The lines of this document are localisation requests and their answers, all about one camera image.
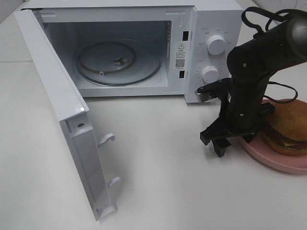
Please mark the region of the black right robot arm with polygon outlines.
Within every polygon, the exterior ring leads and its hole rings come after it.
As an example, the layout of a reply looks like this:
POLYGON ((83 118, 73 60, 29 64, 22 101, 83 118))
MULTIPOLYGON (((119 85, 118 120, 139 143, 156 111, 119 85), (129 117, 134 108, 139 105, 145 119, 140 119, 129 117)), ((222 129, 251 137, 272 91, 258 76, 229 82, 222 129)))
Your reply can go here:
POLYGON ((252 40, 233 48, 227 56, 229 78, 199 87, 196 91, 203 101, 218 98, 221 102, 218 118, 200 133, 204 144, 212 143, 215 153, 222 157, 230 146, 230 137, 241 136, 251 142, 262 131, 267 115, 274 112, 274 99, 265 98, 270 78, 278 71, 307 60, 307 13, 297 9, 270 12, 249 7, 279 24, 264 28, 241 15, 242 22, 256 29, 252 40))

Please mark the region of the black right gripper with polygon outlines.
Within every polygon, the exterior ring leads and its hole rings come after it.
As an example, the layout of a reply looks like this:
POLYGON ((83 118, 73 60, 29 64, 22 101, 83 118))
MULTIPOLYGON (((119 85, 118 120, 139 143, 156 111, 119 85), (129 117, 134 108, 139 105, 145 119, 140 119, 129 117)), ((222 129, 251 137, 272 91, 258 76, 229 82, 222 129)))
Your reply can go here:
POLYGON ((231 146, 227 137, 253 138, 264 129, 265 118, 275 111, 271 103, 262 102, 268 83, 268 79, 248 84, 230 80, 221 100, 218 119, 200 132, 203 144, 208 145, 212 141, 218 157, 223 157, 226 149, 231 146))

